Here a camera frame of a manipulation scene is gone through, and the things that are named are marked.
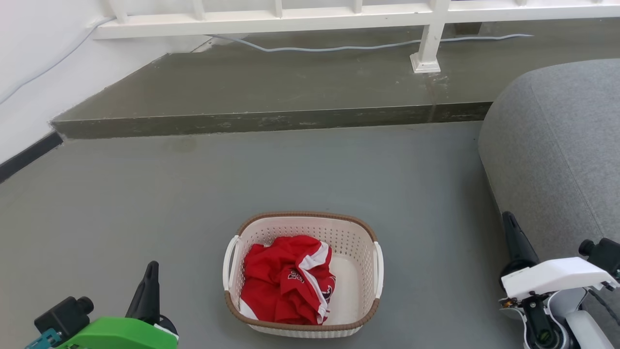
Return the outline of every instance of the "gray cushion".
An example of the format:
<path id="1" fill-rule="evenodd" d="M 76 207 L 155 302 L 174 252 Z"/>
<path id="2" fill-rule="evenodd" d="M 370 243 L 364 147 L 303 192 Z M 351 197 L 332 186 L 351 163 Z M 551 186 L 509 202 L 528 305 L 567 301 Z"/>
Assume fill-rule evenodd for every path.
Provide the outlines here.
<path id="1" fill-rule="evenodd" d="M 512 211 L 542 260 L 576 256 L 586 238 L 620 242 L 620 60 L 531 71 L 487 114 L 480 157 L 501 211 Z M 620 314 L 620 290 L 599 292 Z M 620 348 L 620 328 L 588 311 Z"/>

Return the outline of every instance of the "gray floor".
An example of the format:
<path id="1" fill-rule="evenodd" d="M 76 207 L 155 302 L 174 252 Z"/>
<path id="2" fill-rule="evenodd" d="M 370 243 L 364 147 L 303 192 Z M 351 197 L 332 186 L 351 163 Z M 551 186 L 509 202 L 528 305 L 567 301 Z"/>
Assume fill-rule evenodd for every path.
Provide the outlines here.
<path id="1" fill-rule="evenodd" d="M 355 215 L 383 246 L 379 311 L 327 348 L 522 348 L 497 311 L 506 259 L 479 122 L 69 142 L 0 185 L 0 338 L 20 348 L 66 296 L 123 316 L 146 264 L 180 348 L 315 348 L 238 322 L 224 249 L 249 216 Z"/>
<path id="2" fill-rule="evenodd" d="M 422 29 L 317 30 L 246 39 L 268 48 L 373 46 L 419 39 Z M 513 79 L 536 68 L 620 57 L 619 30 L 618 18 L 485 23 L 483 36 L 534 36 L 442 43 L 437 56 L 441 73 L 434 74 L 414 74 L 409 55 L 419 49 L 417 44 L 265 53 L 231 43 L 156 60 L 56 121 L 489 102 Z M 447 26 L 443 36 L 454 37 L 454 28 Z"/>

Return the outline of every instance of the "white robot part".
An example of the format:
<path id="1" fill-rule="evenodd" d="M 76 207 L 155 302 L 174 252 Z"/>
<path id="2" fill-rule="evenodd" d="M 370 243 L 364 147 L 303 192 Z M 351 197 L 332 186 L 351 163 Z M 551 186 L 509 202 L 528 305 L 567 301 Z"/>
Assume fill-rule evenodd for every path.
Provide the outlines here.
<path id="1" fill-rule="evenodd" d="M 582 349 L 614 349 L 588 312 L 572 312 L 566 316 L 566 321 Z"/>
<path id="2" fill-rule="evenodd" d="M 502 277 L 502 284 L 509 298 L 522 301 L 535 294 L 545 294 L 563 289 L 594 287 L 603 283 L 612 288 L 620 284 L 605 270 L 579 258 L 560 258 L 542 262 Z"/>
<path id="3" fill-rule="evenodd" d="M 566 301 L 563 301 L 559 298 L 562 298 L 562 296 L 560 295 L 561 292 L 557 292 L 554 293 L 550 298 L 549 298 L 549 304 L 553 304 L 553 303 L 566 303 Z M 523 322 L 523 348 L 524 349 L 537 349 L 538 347 L 536 346 L 531 346 L 530 344 L 528 344 L 528 329 L 527 329 L 527 318 L 525 316 L 525 312 L 523 311 L 523 308 L 518 307 L 509 307 L 509 308 L 503 308 L 500 309 L 500 311 L 502 311 L 504 313 L 504 315 L 508 316 L 511 319 L 518 319 L 521 320 Z M 552 313 L 552 309 L 550 307 L 545 307 L 544 310 L 545 314 L 547 314 L 549 317 L 551 317 L 551 320 L 553 322 L 556 323 L 557 328 L 559 329 L 558 332 L 558 336 L 561 338 L 561 342 L 558 344 L 558 346 L 556 346 L 556 349 L 569 349 L 570 348 L 570 340 L 569 340 L 569 335 L 566 331 L 566 328 L 557 320 L 557 316 L 556 314 Z"/>

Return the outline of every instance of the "white wall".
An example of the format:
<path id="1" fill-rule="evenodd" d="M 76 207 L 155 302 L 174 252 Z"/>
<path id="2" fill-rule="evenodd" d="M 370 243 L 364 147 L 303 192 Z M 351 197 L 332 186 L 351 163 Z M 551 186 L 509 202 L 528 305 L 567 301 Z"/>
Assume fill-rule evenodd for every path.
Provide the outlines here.
<path id="1" fill-rule="evenodd" d="M 64 53 L 89 24 L 111 15 L 103 0 L 0 1 L 0 94 Z M 58 114 L 158 57 L 204 41 L 204 36 L 87 40 L 0 105 L 0 164 L 51 132 L 48 122 Z"/>

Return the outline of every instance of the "basket handle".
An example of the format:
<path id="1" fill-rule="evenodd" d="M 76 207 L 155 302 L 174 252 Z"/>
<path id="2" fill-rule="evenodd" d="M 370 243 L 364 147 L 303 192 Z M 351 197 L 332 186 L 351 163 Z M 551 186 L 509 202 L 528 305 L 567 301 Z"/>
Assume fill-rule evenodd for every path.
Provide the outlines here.
<path id="1" fill-rule="evenodd" d="M 381 251 L 381 246 L 379 246 L 379 243 L 377 241 L 374 242 L 374 249 L 375 249 L 375 254 L 374 254 L 374 265 L 376 266 L 375 268 L 375 280 L 376 280 L 376 285 L 375 285 L 375 298 L 381 298 L 381 293 L 383 292 L 383 252 Z"/>
<path id="2" fill-rule="evenodd" d="M 237 246 L 237 243 L 240 242 L 241 239 L 238 235 L 235 235 L 231 241 L 228 243 L 228 247 L 226 248 L 226 254 L 224 255 L 224 267 L 222 268 L 222 283 L 224 284 L 224 291 L 228 291 L 231 287 L 232 275 L 229 275 L 229 268 L 231 264 L 231 257 L 233 256 L 233 250 Z"/>

